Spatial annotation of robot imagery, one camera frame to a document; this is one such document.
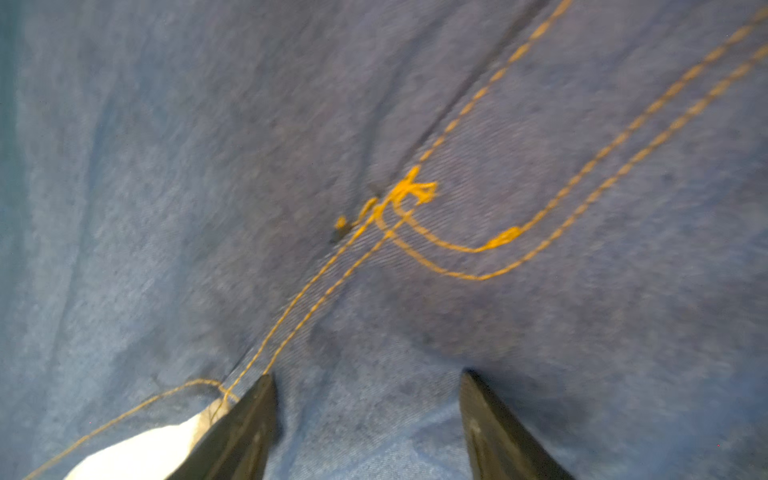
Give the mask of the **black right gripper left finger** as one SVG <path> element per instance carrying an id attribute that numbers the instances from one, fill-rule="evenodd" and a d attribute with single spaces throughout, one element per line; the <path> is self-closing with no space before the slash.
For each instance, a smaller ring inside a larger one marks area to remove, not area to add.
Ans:
<path id="1" fill-rule="evenodd" d="M 279 430 L 277 410 L 276 384 L 272 375 L 265 374 L 169 479 L 262 479 Z"/>

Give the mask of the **dark blue denim jeans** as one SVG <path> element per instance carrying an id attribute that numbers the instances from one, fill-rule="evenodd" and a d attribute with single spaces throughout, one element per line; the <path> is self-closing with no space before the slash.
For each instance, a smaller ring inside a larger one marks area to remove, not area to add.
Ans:
<path id="1" fill-rule="evenodd" d="M 763 1 L 5 1 L 1 475 L 767 475 Z"/>

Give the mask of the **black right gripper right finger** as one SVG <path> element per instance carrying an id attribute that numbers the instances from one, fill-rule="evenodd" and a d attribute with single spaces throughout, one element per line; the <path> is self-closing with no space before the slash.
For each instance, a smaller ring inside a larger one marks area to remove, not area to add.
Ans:
<path id="1" fill-rule="evenodd" d="M 473 370 L 461 374 L 459 407 L 475 479 L 573 479 Z"/>

